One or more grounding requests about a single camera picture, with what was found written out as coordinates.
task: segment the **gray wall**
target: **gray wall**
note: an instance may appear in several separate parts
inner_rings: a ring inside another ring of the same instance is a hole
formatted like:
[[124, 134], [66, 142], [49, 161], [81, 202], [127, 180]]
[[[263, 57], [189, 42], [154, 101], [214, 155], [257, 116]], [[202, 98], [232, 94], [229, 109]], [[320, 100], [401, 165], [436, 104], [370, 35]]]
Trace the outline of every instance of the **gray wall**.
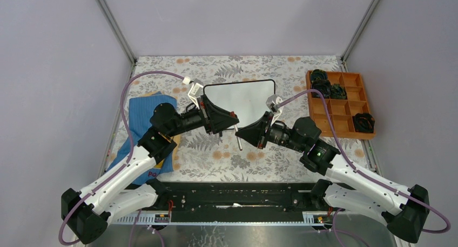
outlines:
[[[418, 246], [458, 241], [458, 0], [382, 0], [348, 60], [361, 72], [376, 119], [386, 177], [429, 190], [452, 230]], [[429, 215], [425, 228], [444, 222]]]
[[95, 0], [0, 0], [0, 19], [0, 245], [60, 246], [60, 196], [96, 179], [130, 65]]
[[107, 0], [136, 56], [340, 55], [371, 0]]

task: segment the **blue towel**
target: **blue towel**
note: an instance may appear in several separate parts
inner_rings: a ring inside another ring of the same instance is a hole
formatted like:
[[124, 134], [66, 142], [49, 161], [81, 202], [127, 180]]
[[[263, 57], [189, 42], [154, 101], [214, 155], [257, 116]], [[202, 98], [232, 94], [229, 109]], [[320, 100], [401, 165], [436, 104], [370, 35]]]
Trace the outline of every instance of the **blue towel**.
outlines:
[[[129, 100], [129, 128], [132, 132], [133, 141], [137, 145], [138, 140], [151, 127], [150, 118], [153, 115], [154, 109], [161, 103], [170, 103], [174, 108], [177, 108], [177, 100], [171, 96], [162, 95], [160, 92], [148, 97], [136, 97]], [[118, 164], [124, 157], [129, 154], [130, 142], [127, 139], [123, 146], [118, 150], [116, 158], [108, 167], [110, 170]], [[152, 168], [136, 178], [132, 184], [142, 185], [152, 178], [156, 178], [161, 173], [173, 171], [172, 154], [168, 155], [161, 169]]]

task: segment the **reflective surface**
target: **reflective surface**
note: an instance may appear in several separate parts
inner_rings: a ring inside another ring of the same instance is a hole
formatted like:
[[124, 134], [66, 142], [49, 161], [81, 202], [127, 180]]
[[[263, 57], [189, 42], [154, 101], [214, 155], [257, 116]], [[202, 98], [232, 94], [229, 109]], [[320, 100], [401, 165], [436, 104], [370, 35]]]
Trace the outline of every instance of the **reflective surface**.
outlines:
[[[380, 223], [360, 215], [339, 215], [339, 230], [346, 230], [363, 238], [371, 247], [396, 246], [394, 238]], [[89, 244], [90, 247], [126, 247], [132, 226], [112, 225]], [[333, 233], [316, 233], [311, 227], [300, 226], [168, 226], [161, 230], [165, 246], [340, 246]], [[340, 237], [346, 247], [363, 247], [346, 235]], [[145, 226], [137, 226], [132, 247], [161, 246], [158, 235]]]

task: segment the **wooden box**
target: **wooden box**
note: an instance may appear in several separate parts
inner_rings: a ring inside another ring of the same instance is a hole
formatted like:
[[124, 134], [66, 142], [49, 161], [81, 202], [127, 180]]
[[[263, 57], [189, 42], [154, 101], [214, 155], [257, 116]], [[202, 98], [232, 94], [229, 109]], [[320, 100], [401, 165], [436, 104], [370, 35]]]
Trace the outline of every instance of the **wooden box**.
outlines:
[[[306, 75], [307, 89], [310, 89], [312, 86], [310, 81], [311, 72], [309, 70]], [[337, 137], [364, 140], [374, 138], [375, 130], [374, 133], [355, 132], [353, 125], [352, 117], [357, 113], [366, 112], [372, 114], [367, 102], [366, 90], [364, 89], [361, 75], [351, 72], [327, 73], [331, 85], [339, 83], [347, 91], [347, 99], [325, 98], [326, 108], [331, 115], [331, 121]], [[311, 93], [308, 93], [307, 97], [310, 117], [315, 121], [317, 127], [321, 129], [321, 135], [333, 137], [321, 98], [314, 98]]]

